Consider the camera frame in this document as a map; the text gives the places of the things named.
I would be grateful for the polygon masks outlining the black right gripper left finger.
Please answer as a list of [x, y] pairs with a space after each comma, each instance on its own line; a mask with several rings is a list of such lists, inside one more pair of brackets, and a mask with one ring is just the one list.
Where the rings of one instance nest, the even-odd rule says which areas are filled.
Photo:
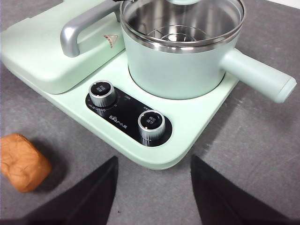
[[118, 158], [24, 217], [26, 225], [105, 225], [114, 201]]

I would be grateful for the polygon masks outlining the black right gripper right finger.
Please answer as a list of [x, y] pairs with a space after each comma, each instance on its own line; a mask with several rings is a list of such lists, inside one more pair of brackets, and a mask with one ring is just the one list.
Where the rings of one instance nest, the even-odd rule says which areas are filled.
[[291, 225], [293, 220], [248, 194], [210, 167], [191, 157], [191, 180], [204, 225]]

